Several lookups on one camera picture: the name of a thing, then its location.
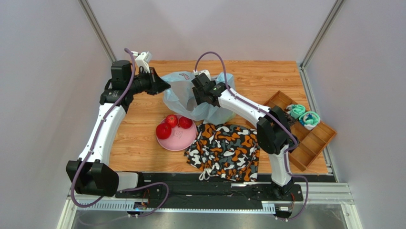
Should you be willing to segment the red apple left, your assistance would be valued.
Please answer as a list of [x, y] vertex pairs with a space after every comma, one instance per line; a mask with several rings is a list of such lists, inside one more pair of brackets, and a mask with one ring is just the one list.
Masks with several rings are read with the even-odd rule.
[[167, 123], [157, 125], [155, 134], [158, 139], [167, 139], [172, 134], [172, 127]]

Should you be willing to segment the teal white sock roll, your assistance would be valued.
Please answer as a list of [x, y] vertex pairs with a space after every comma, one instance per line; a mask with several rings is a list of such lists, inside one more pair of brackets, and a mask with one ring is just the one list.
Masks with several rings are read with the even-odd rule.
[[309, 131], [313, 130], [321, 122], [320, 116], [313, 111], [303, 113], [298, 120]]

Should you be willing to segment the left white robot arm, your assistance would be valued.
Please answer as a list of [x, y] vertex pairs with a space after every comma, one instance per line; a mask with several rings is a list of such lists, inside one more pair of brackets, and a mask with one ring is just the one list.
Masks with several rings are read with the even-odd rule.
[[140, 173], [116, 172], [108, 166], [112, 145], [134, 95], [156, 95], [170, 87], [148, 61], [112, 63], [111, 78], [100, 96], [98, 118], [90, 139], [79, 158], [66, 165], [73, 194], [113, 197], [118, 191], [137, 187]]

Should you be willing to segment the red apple right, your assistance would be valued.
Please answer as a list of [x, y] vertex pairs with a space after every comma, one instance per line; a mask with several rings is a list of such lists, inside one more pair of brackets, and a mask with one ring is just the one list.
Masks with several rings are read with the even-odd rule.
[[193, 123], [193, 121], [192, 121], [191, 119], [189, 119], [189, 118], [187, 118], [187, 117], [184, 117], [184, 116], [181, 116], [181, 117], [179, 118], [178, 124], [179, 124], [179, 126], [180, 126], [181, 128], [183, 128], [183, 129], [188, 129], [188, 128], [190, 128], [194, 123]]

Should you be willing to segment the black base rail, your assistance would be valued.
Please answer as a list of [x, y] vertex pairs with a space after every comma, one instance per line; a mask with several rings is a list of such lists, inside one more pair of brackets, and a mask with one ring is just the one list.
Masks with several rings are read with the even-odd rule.
[[118, 191], [116, 198], [144, 199], [148, 207], [207, 210], [257, 210], [263, 201], [290, 204], [305, 197], [303, 179], [294, 178], [294, 186], [282, 196], [270, 183], [270, 174], [260, 174], [253, 183], [232, 182], [213, 177], [200, 181], [197, 173], [142, 173], [140, 186], [158, 183], [139, 191]]

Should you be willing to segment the teal sock roll left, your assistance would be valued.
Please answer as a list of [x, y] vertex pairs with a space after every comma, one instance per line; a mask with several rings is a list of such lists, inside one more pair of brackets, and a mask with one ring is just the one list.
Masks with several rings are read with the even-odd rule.
[[306, 109], [301, 104], [290, 104], [286, 107], [287, 113], [294, 119], [298, 119], [306, 112]]

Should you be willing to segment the camouflage patterned cloth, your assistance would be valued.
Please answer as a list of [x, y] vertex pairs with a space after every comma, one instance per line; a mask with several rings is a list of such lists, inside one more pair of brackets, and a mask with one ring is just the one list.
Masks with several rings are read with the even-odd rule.
[[260, 146], [256, 129], [236, 124], [200, 124], [197, 137], [185, 149], [187, 164], [201, 171], [200, 181], [219, 177], [254, 182], [258, 177]]

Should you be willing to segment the pink plate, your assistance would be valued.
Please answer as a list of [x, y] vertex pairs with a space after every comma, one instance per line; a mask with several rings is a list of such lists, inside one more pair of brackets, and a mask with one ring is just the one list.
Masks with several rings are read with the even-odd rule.
[[[182, 116], [180, 114], [176, 114], [178, 119]], [[156, 139], [158, 143], [167, 150], [170, 151], [181, 151], [185, 150], [188, 148], [195, 140], [197, 136], [197, 127], [196, 124], [194, 123], [190, 128], [188, 129], [183, 129], [179, 126], [179, 124], [175, 127], [172, 128], [172, 134], [169, 138], [167, 139], [158, 139], [156, 136]]]

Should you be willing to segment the red apple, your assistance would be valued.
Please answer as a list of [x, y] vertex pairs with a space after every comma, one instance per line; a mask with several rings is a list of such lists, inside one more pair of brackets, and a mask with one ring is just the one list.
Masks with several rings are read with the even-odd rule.
[[155, 134], [158, 139], [167, 139], [172, 134], [172, 127], [167, 123], [157, 125]]
[[192, 121], [191, 119], [189, 119], [189, 118], [187, 118], [187, 117], [184, 117], [184, 116], [181, 116], [181, 117], [179, 118], [178, 124], [179, 124], [179, 126], [180, 126], [181, 128], [183, 128], [183, 129], [188, 129], [188, 128], [190, 128], [194, 123], [193, 123], [193, 121]]
[[175, 128], [178, 125], [179, 120], [178, 120], [177, 115], [170, 114], [170, 115], [166, 116], [164, 122], [166, 124], [168, 124], [171, 128]]

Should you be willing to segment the red apple back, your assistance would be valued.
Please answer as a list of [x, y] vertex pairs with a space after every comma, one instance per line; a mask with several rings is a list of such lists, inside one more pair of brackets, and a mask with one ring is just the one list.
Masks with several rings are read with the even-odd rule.
[[177, 115], [170, 114], [170, 115], [166, 116], [164, 122], [166, 124], [168, 124], [171, 128], [175, 128], [178, 125], [179, 120], [178, 120]]

